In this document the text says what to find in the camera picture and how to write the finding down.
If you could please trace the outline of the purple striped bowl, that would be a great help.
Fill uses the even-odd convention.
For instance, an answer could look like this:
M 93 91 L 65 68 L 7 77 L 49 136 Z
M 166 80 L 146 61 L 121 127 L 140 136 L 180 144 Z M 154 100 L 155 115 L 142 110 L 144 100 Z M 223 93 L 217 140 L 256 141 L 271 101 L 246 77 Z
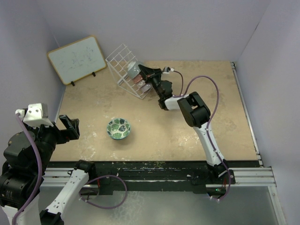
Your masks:
M 142 92 L 142 93 L 145 93 L 146 91 L 148 91 L 149 89 L 151 89 L 152 88 L 152 86 L 150 85 L 150 84 L 145 84 L 145 85 L 143 85 L 141 88 L 140 88 L 140 91 Z

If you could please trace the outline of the brown floral pattern bowl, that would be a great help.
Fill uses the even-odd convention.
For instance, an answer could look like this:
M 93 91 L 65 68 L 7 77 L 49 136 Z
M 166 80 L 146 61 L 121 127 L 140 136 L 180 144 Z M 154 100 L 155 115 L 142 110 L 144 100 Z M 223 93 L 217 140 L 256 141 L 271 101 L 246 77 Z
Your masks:
M 137 84 L 138 82 L 140 82 L 141 80 L 143 80 L 143 77 L 139 74 L 136 77 L 134 77 L 132 80 L 133 80 L 134 84 Z

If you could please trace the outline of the white mandala pattern bowl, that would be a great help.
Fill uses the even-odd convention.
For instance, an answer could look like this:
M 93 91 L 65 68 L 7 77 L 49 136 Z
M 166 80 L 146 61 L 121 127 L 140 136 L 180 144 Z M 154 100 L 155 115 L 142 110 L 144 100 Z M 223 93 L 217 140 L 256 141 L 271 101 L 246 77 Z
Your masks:
M 143 87 L 144 85 L 146 85 L 147 83 L 144 80 L 141 80 L 140 82 L 138 82 L 136 85 L 138 88 Z

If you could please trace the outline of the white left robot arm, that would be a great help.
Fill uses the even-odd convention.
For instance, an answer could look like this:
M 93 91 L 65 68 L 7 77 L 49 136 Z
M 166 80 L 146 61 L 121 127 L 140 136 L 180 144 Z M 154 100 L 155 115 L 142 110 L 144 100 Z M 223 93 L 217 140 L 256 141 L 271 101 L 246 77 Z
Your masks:
M 92 162 L 80 160 L 53 202 L 38 209 L 40 186 L 58 144 L 79 139 L 79 120 L 59 116 L 65 129 L 43 116 L 26 118 L 16 114 L 22 132 L 13 135 L 4 150 L 6 159 L 0 176 L 0 205 L 12 225 L 62 225 L 64 214 L 85 184 L 96 180 Z

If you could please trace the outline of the grey speckled bowl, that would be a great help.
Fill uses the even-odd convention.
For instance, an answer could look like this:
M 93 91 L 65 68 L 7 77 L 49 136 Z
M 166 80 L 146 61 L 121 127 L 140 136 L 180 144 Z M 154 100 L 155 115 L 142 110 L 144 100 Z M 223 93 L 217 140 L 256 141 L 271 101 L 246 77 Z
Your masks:
M 139 69 L 140 64 L 141 64 L 141 62 L 139 62 L 139 61 L 132 61 L 128 64 L 127 74 L 131 79 L 134 79 L 140 73 L 140 71 L 141 71 Z

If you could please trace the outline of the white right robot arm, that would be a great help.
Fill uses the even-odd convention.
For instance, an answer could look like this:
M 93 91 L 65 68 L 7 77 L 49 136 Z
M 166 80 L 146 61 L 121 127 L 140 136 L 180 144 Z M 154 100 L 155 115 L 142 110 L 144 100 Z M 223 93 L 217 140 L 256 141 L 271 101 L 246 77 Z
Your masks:
M 139 64 L 138 68 L 142 79 L 147 84 L 151 84 L 157 93 L 160 108 L 166 111 L 180 110 L 185 122 L 192 127 L 198 135 L 206 156 L 209 180 L 213 183 L 220 183 L 225 178 L 225 174 L 228 174 L 228 177 L 231 179 L 232 175 L 230 174 L 228 163 L 219 150 L 210 125 L 219 103 L 219 90 L 215 81 L 205 75 L 196 76 L 192 79 L 192 81 L 194 81 L 199 77 L 207 78 L 214 84 L 217 92 L 217 100 L 214 111 L 210 112 L 208 106 L 195 91 L 187 94 L 186 90 L 177 96 L 173 95 L 172 82 L 162 80 L 162 74 L 169 72 L 178 73 L 173 68 L 165 67 L 161 70 L 159 68 L 149 68 L 142 64 Z

